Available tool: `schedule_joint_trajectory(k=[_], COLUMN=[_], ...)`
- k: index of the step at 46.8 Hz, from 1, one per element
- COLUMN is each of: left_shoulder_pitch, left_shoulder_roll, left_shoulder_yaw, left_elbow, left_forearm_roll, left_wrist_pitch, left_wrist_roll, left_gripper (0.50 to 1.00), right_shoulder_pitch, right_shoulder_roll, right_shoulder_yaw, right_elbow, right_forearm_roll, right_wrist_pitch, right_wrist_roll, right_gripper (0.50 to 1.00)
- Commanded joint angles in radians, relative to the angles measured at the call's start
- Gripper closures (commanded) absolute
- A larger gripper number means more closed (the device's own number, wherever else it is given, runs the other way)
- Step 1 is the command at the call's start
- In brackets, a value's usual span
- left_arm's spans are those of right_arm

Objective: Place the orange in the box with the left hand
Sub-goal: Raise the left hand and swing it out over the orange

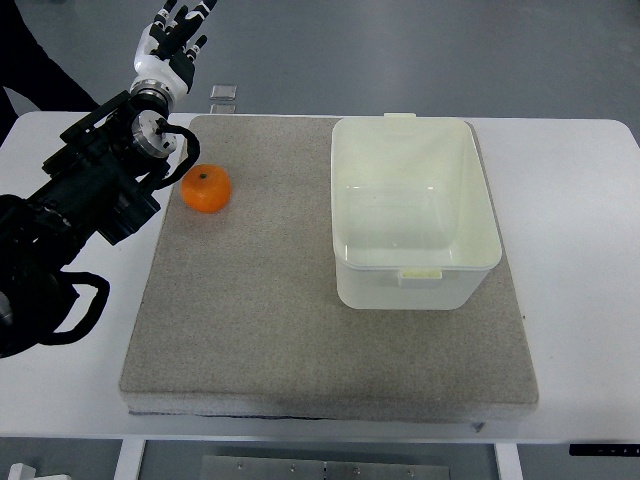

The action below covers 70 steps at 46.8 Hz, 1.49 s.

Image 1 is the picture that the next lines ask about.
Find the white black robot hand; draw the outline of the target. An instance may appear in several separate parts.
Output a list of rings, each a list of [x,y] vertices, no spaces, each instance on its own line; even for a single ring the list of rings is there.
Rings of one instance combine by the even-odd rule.
[[[176,4],[176,1],[165,1],[143,30],[134,56],[137,76],[131,87],[159,83],[168,89],[173,102],[191,90],[195,60],[207,42],[205,35],[197,39],[195,36],[217,1],[200,1],[193,8],[183,5],[172,13]]]

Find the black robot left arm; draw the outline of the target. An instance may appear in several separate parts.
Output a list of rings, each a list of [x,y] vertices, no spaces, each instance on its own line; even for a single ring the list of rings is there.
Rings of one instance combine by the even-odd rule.
[[[27,199],[2,196],[2,357],[75,343],[97,324],[109,282],[65,268],[95,233],[115,245],[137,232],[160,209],[154,192],[194,165],[196,136],[168,121],[183,93],[136,80],[61,134],[43,187]]]

